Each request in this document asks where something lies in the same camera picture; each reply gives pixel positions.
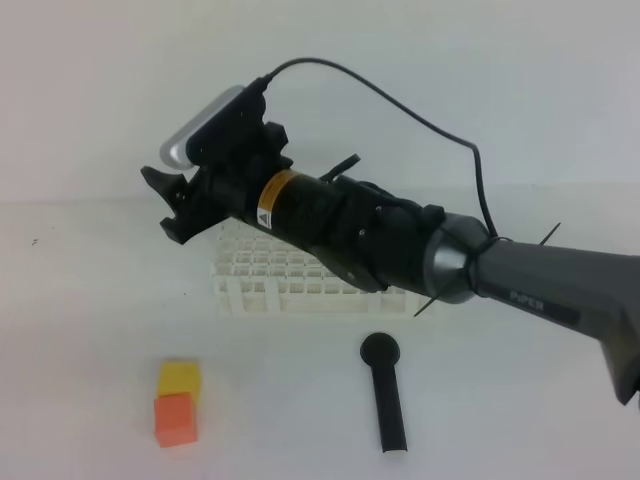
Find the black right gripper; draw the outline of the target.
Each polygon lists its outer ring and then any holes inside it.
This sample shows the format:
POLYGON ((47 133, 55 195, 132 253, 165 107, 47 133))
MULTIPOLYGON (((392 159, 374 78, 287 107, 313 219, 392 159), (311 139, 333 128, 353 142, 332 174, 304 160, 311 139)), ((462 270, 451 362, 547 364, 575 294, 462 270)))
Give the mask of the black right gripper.
POLYGON ((187 155, 198 172, 190 179, 141 168, 146 184, 172 212, 160 222, 170 240, 184 245, 228 218, 274 230, 274 214, 258 203, 269 181, 292 161, 282 155, 288 142, 284 127, 264 120, 264 93, 263 87, 231 87, 197 114, 187 155))

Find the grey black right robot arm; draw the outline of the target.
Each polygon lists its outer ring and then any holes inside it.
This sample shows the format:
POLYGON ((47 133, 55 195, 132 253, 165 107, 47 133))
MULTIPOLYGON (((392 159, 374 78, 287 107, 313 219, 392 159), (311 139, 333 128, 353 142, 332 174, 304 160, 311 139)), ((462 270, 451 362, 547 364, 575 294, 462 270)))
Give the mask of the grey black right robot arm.
POLYGON ((347 177, 349 161, 319 178, 299 173, 265 106, 261 94, 227 91, 163 147, 175 174, 142 169, 172 210, 161 223, 171 240, 234 218, 365 292, 399 287, 450 304, 491 298, 596 339, 617 399, 637 393, 637 257, 503 239, 476 218, 347 177))

